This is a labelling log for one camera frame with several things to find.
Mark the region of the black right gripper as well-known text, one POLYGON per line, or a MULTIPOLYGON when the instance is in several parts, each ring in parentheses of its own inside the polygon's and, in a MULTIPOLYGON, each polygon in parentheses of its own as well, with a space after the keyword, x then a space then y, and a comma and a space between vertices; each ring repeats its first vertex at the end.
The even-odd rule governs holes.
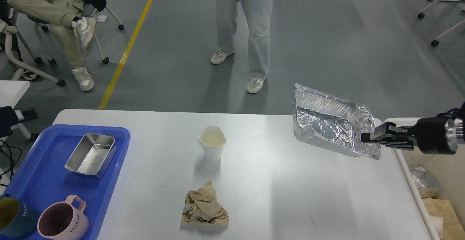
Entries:
POLYGON ((385 122, 373 132, 361 134, 360 141, 407 151, 417 146, 424 154, 454 155, 465 144, 464 126, 452 117, 419 119, 412 130, 410 126, 397 127, 393 122, 385 122))

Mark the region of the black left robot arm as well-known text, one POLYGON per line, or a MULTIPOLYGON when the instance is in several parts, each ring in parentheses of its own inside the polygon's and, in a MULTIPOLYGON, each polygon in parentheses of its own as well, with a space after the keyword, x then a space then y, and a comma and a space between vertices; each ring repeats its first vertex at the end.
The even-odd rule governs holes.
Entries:
POLYGON ((0 136, 7 137, 13 134, 11 127, 23 122, 38 119, 34 108, 28 110, 14 110, 11 106, 0 108, 0 136))

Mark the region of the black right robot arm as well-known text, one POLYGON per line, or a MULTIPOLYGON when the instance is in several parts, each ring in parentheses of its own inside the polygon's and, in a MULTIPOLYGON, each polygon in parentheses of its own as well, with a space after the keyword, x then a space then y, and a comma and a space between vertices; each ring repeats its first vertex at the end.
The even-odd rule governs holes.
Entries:
POLYGON ((435 117, 419 119, 413 126, 385 122, 371 133, 363 133, 363 143, 383 144, 408 151, 418 147, 424 154, 454 155, 464 144, 464 105, 435 117))

